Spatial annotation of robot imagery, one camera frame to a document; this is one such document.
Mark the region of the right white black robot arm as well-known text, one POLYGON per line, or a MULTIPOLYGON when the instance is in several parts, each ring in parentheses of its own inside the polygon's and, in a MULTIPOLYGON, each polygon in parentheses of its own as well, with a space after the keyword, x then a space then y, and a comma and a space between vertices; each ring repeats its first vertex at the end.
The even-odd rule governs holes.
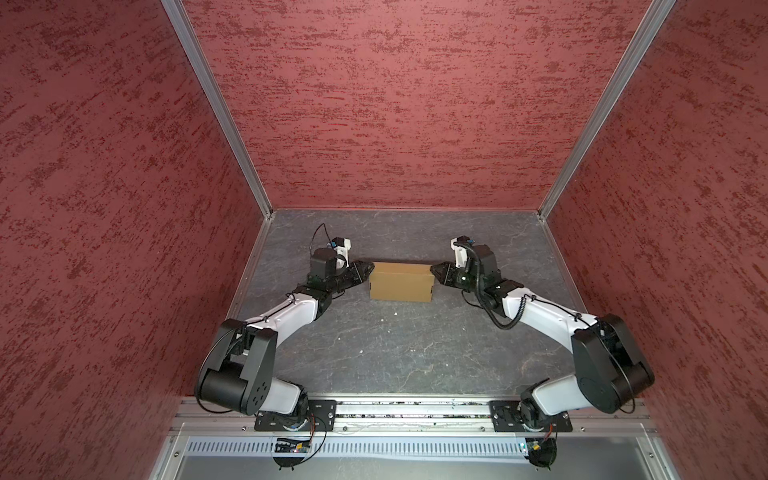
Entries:
POLYGON ((441 285, 474 294, 476 305, 492 315, 498 328, 528 326, 572 354, 572 374, 540 381, 520 395, 513 417, 529 431, 547 429, 571 410, 592 407, 615 413, 634 404, 655 382, 634 336, 616 315, 569 309, 496 273, 479 276, 479 266, 471 261, 463 267, 439 263, 430 272, 441 285))

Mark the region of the brown cardboard box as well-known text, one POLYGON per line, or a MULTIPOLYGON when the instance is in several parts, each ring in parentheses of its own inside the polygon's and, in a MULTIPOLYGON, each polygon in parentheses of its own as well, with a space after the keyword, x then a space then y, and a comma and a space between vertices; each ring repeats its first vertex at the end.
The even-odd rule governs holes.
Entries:
POLYGON ((429 303, 434 282, 429 265, 375 262, 369 277, 370 297, 381 301, 429 303))

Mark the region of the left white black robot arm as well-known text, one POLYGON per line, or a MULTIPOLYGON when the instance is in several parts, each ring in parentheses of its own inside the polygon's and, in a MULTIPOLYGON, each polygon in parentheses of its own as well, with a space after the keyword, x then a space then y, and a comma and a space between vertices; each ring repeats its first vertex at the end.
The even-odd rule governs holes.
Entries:
POLYGON ((304 387, 274 376, 277 349, 318 320, 336 297, 365 283, 374 269, 372 262, 353 261, 338 275, 298 285, 282 303, 260 315, 225 320, 199 369, 196 400, 214 404, 217 414, 270 412, 304 418, 304 387))

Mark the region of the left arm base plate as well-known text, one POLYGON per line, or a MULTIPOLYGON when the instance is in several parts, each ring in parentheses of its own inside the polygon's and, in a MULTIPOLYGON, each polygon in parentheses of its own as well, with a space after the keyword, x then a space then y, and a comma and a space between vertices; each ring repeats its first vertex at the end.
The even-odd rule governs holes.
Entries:
POLYGON ((334 429, 338 402, 336 400, 309 399, 299 402, 290 415, 259 411, 255 417, 254 430, 275 433, 320 433, 334 429))

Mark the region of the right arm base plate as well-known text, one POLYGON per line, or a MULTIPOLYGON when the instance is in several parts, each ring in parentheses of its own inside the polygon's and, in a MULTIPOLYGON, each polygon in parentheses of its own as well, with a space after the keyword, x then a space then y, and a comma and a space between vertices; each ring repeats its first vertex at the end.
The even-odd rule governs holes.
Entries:
POLYGON ((488 407, 495 432, 536 434, 573 431, 566 412, 546 415, 530 400, 493 400, 488 407))

